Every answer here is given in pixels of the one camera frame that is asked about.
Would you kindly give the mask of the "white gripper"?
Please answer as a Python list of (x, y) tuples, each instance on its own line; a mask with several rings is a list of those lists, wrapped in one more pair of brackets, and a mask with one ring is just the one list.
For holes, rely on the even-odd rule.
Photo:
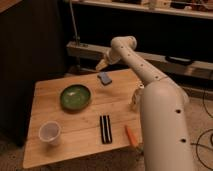
[(95, 67), (95, 69), (97, 71), (101, 71), (102, 69), (106, 68), (108, 65), (113, 65), (115, 63), (115, 60), (114, 58), (111, 58), (110, 57), (110, 54), (109, 54), (110, 51), (107, 51), (105, 54), (104, 54), (104, 59), (102, 59)]

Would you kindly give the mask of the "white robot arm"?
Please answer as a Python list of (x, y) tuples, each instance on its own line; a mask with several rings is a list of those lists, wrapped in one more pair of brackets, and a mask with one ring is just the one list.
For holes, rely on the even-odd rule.
[(195, 171), (185, 120), (189, 97), (169, 76), (140, 57), (136, 46), (133, 36), (114, 37), (96, 70), (122, 59), (144, 85), (140, 120), (145, 171)]

